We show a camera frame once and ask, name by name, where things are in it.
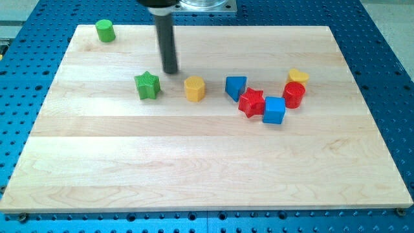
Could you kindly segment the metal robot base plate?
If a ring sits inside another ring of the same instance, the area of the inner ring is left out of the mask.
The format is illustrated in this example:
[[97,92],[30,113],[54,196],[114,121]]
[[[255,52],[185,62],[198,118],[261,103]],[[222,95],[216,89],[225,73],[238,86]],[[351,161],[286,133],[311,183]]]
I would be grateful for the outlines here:
[[236,15],[236,0],[179,0],[175,5],[175,15]]

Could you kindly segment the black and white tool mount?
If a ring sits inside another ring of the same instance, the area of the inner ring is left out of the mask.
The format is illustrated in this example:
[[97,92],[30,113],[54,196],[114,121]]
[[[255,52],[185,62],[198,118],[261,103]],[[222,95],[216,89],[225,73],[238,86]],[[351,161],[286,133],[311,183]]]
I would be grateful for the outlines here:
[[148,8],[149,12],[156,16],[171,14],[179,0],[136,0],[142,6]]

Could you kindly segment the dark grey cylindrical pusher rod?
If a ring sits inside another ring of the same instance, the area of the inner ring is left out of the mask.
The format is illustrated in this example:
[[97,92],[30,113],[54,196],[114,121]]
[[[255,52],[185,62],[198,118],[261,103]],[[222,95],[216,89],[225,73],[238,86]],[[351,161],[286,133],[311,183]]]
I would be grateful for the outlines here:
[[167,74],[175,74],[178,72],[178,64],[172,15],[155,15],[154,20],[163,71]]

